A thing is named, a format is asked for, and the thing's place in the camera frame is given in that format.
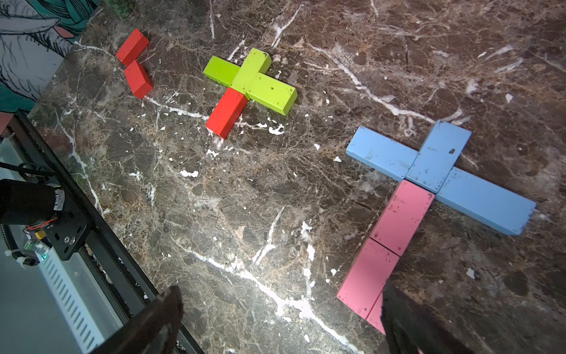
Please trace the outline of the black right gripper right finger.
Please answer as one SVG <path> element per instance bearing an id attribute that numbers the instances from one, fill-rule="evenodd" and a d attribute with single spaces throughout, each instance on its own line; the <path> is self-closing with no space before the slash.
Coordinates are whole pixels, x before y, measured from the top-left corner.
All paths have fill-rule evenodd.
<path id="1" fill-rule="evenodd" d="M 470 348 L 390 280 L 383 289 L 380 319 L 390 353 L 473 354 Z"/>

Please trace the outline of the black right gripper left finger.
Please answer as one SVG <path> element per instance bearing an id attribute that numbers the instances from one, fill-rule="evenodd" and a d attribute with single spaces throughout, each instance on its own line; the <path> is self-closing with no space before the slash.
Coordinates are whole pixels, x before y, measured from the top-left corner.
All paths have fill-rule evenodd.
<path id="1" fill-rule="evenodd" d="M 137 354 L 174 352 L 184 314 L 181 290 L 170 286 L 135 315 L 113 336 L 97 346 L 93 354 Z"/>

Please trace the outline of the blue block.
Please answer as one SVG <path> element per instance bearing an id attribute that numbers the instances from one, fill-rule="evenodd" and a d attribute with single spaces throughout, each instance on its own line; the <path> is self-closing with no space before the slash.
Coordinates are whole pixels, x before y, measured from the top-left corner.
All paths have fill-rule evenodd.
<path id="1" fill-rule="evenodd" d="M 417 151 L 366 127 L 359 127 L 346 149 L 346 155 L 402 181 L 408 174 Z"/>
<path id="2" fill-rule="evenodd" d="M 405 179 L 438 193 L 472 133 L 449 122 L 437 122 L 411 165 Z"/>
<path id="3" fill-rule="evenodd" d="M 436 199 L 505 235 L 520 235 L 537 206 L 532 200 L 456 167 Z"/>

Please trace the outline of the red block front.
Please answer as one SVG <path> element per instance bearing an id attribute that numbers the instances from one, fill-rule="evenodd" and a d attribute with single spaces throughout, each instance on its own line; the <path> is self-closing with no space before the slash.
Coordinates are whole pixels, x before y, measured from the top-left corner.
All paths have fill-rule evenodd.
<path id="1" fill-rule="evenodd" d="M 122 64 L 129 66 L 142 54 L 149 43 L 149 39 L 139 29 L 135 29 L 116 52 L 116 57 Z"/>

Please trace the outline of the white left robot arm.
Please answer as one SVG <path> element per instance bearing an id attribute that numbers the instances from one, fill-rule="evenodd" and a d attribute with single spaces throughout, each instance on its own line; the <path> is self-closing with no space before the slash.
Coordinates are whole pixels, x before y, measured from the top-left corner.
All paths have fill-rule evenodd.
<path id="1" fill-rule="evenodd" d="M 1 180 L 1 224 L 25 225 L 52 220 L 63 210 L 66 193 L 49 185 Z"/>

